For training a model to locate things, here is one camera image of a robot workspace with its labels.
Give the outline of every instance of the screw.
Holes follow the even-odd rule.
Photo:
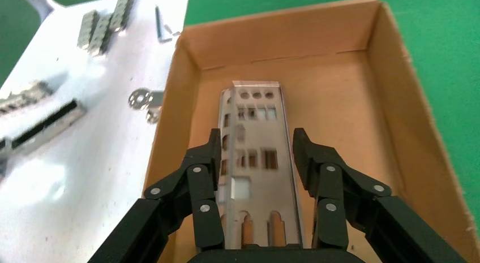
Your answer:
[[[385,190],[385,188],[382,187],[382,186],[380,186],[380,185],[375,185],[375,186],[374,186],[374,189],[375,189],[376,191],[380,191],[380,192],[382,192],[382,191]]]
[[[150,193],[153,194],[153,195],[159,194],[159,193],[160,193],[160,189],[159,189],[159,188],[152,188],[152,190],[150,191]]]
[[[337,206],[334,205],[334,204],[327,204],[327,205],[325,206],[325,208],[327,208],[327,210],[330,210],[330,211],[335,211],[335,210],[337,210]]]
[[[210,210],[210,206],[209,205],[202,205],[200,207],[200,211],[201,212],[208,212]]]

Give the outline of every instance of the white work surface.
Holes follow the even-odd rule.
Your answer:
[[[174,41],[157,40],[155,5],[181,30],[188,0],[135,0],[127,28],[101,58],[76,47],[83,15],[113,12],[117,0],[55,10],[0,90],[45,80],[48,99],[0,118],[0,137],[16,137],[72,98],[87,109],[34,152],[9,160],[0,180],[0,263],[85,263],[141,197],[156,125],[133,111],[137,88],[164,90]]]

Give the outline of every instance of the green background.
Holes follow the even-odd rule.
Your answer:
[[[185,24],[330,1],[337,0],[190,0]],[[467,204],[480,224],[480,0],[383,1],[392,8]],[[0,83],[39,24],[23,0],[0,0]]]

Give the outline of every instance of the black mechanical linkage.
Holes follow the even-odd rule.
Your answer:
[[[249,244],[224,250],[214,193],[220,151],[214,129],[208,143],[187,151],[178,170],[145,190],[89,262],[155,263],[190,214],[199,252],[191,263],[362,263],[346,251],[346,221],[365,233],[382,262],[465,262],[386,184],[350,168],[334,148],[312,143],[302,128],[294,131],[293,153],[303,187],[315,198],[312,249]]]
[[[342,179],[346,219],[366,233],[365,238],[383,262],[465,262],[399,197],[391,196],[389,186],[350,168],[334,148],[312,143],[303,128],[294,131],[293,153],[303,187],[311,197],[339,198],[337,179]],[[335,205],[340,203],[339,199],[331,201]],[[314,240],[331,238],[328,234],[338,222],[331,219],[340,216],[328,215],[328,209],[332,209],[328,204],[317,204],[317,215],[325,217],[316,226],[328,228],[317,228]]]
[[[145,190],[89,262],[157,262],[168,235],[190,214],[199,251],[223,249],[214,193],[220,151],[220,130],[213,129],[205,145],[187,151],[178,170]]]

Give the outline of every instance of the brown cardboard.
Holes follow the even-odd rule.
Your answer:
[[[177,43],[145,186],[173,172],[218,125],[232,80],[279,81],[290,137],[303,127],[351,167],[389,184],[469,262],[477,234],[388,8],[352,0],[187,27]],[[310,242],[314,202],[299,186]],[[380,262],[349,228],[349,251]],[[191,218],[162,262],[195,254]]]

